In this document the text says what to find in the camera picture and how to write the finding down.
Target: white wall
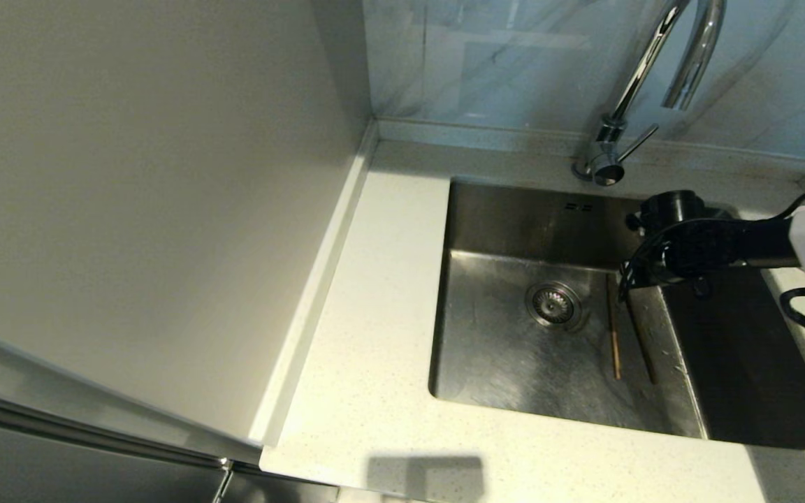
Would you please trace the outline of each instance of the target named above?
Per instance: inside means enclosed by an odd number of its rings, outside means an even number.
[[[664,0],[362,0],[376,115],[588,133]],[[688,111],[660,107],[679,20],[628,118],[660,139],[805,156],[805,2],[731,0]]]
[[[0,340],[246,437],[370,115],[354,2],[0,2]]]

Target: white countertop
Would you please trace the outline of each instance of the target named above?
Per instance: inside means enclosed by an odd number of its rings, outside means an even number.
[[[805,452],[441,401],[428,392],[451,176],[643,197],[690,188],[744,219],[790,179],[651,163],[601,189],[563,157],[382,141],[268,472],[440,501],[805,501]],[[774,275],[801,286],[799,270]],[[805,350],[805,333],[802,334]]]

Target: faucet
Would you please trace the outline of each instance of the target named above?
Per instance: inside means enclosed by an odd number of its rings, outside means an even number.
[[[623,93],[617,99],[614,110],[601,116],[598,134],[588,144],[582,158],[571,166],[573,175],[579,179],[594,181],[604,186],[616,184],[623,178],[623,160],[658,130],[658,125],[652,124],[632,145],[626,147],[623,153],[618,152],[617,140],[620,140],[620,136],[626,130],[626,112],[635,96],[639,94],[645,77],[651,72],[651,66],[658,58],[660,49],[664,47],[670,31],[689,3],[690,0],[671,0],[664,8],[639,63],[629,77]],[[700,78],[713,54],[724,16],[725,0],[697,0],[697,17],[694,20],[689,45],[685,48],[683,60],[662,103],[666,108],[677,106],[681,110],[688,108],[691,96],[694,96],[697,84],[700,83]]]

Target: faucet handle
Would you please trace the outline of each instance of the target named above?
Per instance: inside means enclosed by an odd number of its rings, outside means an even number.
[[[648,138],[650,138],[652,134],[657,133],[658,128],[660,128],[660,124],[658,123],[654,123],[651,126],[649,126],[645,130],[645,133],[640,134],[639,137],[636,138],[635,141],[633,141],[632,145],[626,147],[626,150],[624,150],[624,152],[617,157],[617,162],[624,162],[624,160],[626,160],[626,157],[629,157],[631,153],[635,152],[635,150],[638,149],[638,147],[641,147],[642,143],[645,143],[645,140],[648,140]]]

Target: sink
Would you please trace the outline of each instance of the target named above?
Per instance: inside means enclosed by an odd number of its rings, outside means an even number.
[[[686,282],[614,300],[640,203],[454,182],[431,394],[805,449],[805,362],[760,271],[711,275],[702,298]]]

